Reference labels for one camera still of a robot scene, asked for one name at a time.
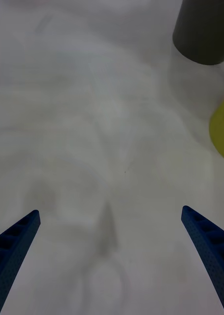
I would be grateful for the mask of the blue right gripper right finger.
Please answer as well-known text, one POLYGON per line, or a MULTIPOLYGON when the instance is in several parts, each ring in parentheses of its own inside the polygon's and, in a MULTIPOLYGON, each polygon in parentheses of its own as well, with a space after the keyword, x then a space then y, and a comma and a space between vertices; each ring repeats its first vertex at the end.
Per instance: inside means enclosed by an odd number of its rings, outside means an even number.
POLYGON ((181 221, 224 308, 224 231, 189 206, 182 208, 181 221))

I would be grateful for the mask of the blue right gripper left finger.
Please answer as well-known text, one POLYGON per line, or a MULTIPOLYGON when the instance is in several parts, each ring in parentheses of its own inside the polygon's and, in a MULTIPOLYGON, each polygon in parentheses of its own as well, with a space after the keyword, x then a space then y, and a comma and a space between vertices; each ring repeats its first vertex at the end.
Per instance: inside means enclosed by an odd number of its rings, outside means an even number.
POLYGON ((0 234, 0 313, 39 227, 33 210, 0 234))

